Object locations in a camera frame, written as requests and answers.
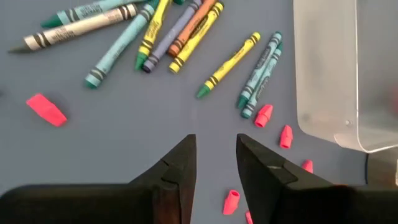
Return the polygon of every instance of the gray table surface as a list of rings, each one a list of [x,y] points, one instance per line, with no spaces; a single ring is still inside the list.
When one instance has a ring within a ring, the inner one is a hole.
[[[237,133],[246,133],[296,164],[315,163],[315,174],[339,184],[364,184],[361,152],[342,149],[303,133],[295,102],[292,0],[226,0],[215,26],[179,75],[168,71],[170,57],[145,75],[133,70],[144,32],[122,54],[98,90],[83,87],[90,68],[128,25],[123,22],[73,41],[28,55],[6,50],[40,30],[57,10],[90,0],[3,0],[0,3],[0,192],[23,184],[129,182],[158,161],[189,133],[197,134],[197,185],[192,223],[245,223],[246,200],[235,156]],[[173,5],[159,37],[183,6]],[[284,34],[284,52],[259,105],[274,105],[265,129],[240,118],[235,109],[242,86],[271,34]],[[199,86],[254,31],[262,40],[204,100]],[[55,128],[39,118],[25,100],[41,92],[68,117]],[[291,150],[278,147],[285,124],[294,130]],[[242,193],[238,210],[221,214],[229,189]]]

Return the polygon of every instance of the clear plastic bin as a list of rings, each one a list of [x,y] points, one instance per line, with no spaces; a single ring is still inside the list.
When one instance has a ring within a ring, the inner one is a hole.
[[[298,124],[363,152],[398,146],[398,1],[294,0]]]

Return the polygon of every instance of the crayon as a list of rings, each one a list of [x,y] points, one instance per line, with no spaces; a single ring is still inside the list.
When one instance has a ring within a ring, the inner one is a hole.
[[[187,42],[181,52],[174,58],[174,61],[170,64],[169,69],[173,73],[178,73],[184,63],[188,60],[195,47],[200,43],[202,38],[206,35],[207,31],[217,20],[218,16],[224,9],[222,2],[216,3],[213,8],[209,11],[205,18],[200,22],[198,27],[192,33],[191,39]]]
[[[281,41],[282,34],[280,32],[275,32],[271,40],[268,42],[264,53],[262,53],[255,69],[253,70],[248,82],[244,86],[243,91],[238,98],[237,106],[239,109],[243,109],[246,103],[248,103],[254,88],[256,87],[261,75],[264,73],[269,63],[269,60],[271,59],[272,54],[275,52],[275,49]]]
[[[167,9],[171,5],[171,0],[160,0],[159,5],[155,11],[152,20],[149,23],[147,32],[145,33],[144,40],[138,49],[138,54],[136,58],[136,70],[142,68],[142,65],[147,60],[152,47],[154,46],[157,34],[159,33],[162,23],[165,19]]]
[[[197,98],[201,99],[225,77],[225,75],[255,46],[255,44],[260,40],[261,36],[258,32],[253,33],[250,38],[248,38],[243,46],[234,53],[231,59],[226,61],[200,88],[197,93]]]
[[[187,43],[192,32],[198,26],[200,21],[208,14],[210,9],[216,4],[217,0],[203,0],[203,4],[200,6],[198,11],[193,15],[192,19],[185,26],[184,30],[181,31],[180,35],[175,39],[173,44],[170,46],[168,54],[176,57],[180,53],[181,49]]]
[[[170,47],[170,44],[173,40],[177,37],[180,31],[187,25],[188,21],[192,18],[194,13],[199,9],[201,6],[201,0],[193,0],[193,2],[187,7],[185,12],[181,15],[175,25],[170,29],[169,33],[163,38],[162,41],[159,42],[156,49],[151,52],[149,58],[146,60],[142,69],[150,73],[159,60],[163,57],[166,53],[167,49]]]
[[[264,91],[264,88],[266,87],[269,78],[272,75],[272,71],[275,68],[275,66],[278,63],[279,57],[282,54],[282,48],[283,48],[283,43],[280,43],[278,45],[278,48],[276,48],[275,52],[272,54],[271,60],[269,61],[269,64],[262,74],[259,83],[257,84],[256,88],[253,91],[253,94],[250,96],[249,102],[246,104],[244,107],[241,116],[243,118],[249,119],[251,115],[253,114],[254,109],[256,108],[257,101],[259,100],[261,93]]]
[[[96,1],[85,6],[78,6],[73,9],[67,9],[59,11],[56,15],[53,15],[50,19],[41,23],[43,28],[54,28],[62,25],[69,24],[71,22],[77,22],[79,20],[94,16],[99,13],[106,12],[115,7],[129,4],[132,2],[141,2],[145,0],[102,0]]]
[[[105,79],[109,71],[112,69],[115,61],[123,50],[136,38],[142,28],[150,21],[155,13],[155,9],[159,0],[150,0],[134,18],[130,25],[123,31],[120,37],[115,41],[103,58],[91,69],[85,78],[88,88],[95,89]]]
[[[70,40],[89,31],[131,19],[131,17],[135,16],[136,13],[137,8],[134,4],[120,6],[117,9],[113,9],[88,19],[83,19],[72,24],[56,27],[54,29],[24,37],[22,44],[13,47],[8,52],[27,53],[44,49],[51,45]]]

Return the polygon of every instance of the blue crayon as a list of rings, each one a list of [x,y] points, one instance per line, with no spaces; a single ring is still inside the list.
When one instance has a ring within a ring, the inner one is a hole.
[[[278,45],[278,48],[276,48],[274,54],[272,54],[272,57],[269,61],[269,64],[265,70],[265,72],[262,74],[256,88],[253,91],[253,94],[250,96],[249,102],[246,104],[244,107],[241,116],[243,118],[249,119],[251,115],[253,114],[254,109],[256,108],[257,102],[260,99],[261,93],[264,91],[264,88],[266,87],[269,78],[272,75],[272,71],[275,68],[275,66],[278,63],[279,57],[282,54],[282,43]]]
[[[141,2],[145,0],[102,0],[96,1],[91,4],[84,6],[78,6],[73,9],[67,9],[64,11],[57,12],[50,19],[41,23],[43,28],[54,28],[62,25],[76,22],[87,17],[94,16],[96,14],[106,12],[115,7],[129,4],[132,2]]]
[[[155,50],[153,50],[144,65],[142,66],[143,71],[150,73],[159,60],[164,56],[166,51],[169,49],[172,42],[179,35],[182,29],[187,25],[189,20],[192,18],[194,13],[197,12],[199,7],[201,6],[201,0],[193,0],[192,3],[187,7],[185,12],[180,16],[175,25],[170,29],[169,33],[163,38],[162,41],[159,42],[158,46]]]
[[[253,70],[248,82],[244,86],[243,91],[238,98],[237,106],[239,109],[243,109],[246,103],[248,103],[254,88],[257,86],[261,75],[264,73],[272,54],[275,52],[275,49],[280,44],[281,40],[282,34],[280,32],[275,32],[271,40],[268,42],[264,53],[261,55],[255,69]]]
[[[155,9],[159,4],[159,0],[151,0],[144,8],[137,14],[130,25],[123,31],[120,37],[115,41],[112,47],[104,55],[104,57],[91,69],[90,73],[85,78],[85,83],[88,88],[95,89],[106,78],[109,71],[112,69],[115,61],[123,50],[136,38],[137,34],[150,21],[155,13]]]

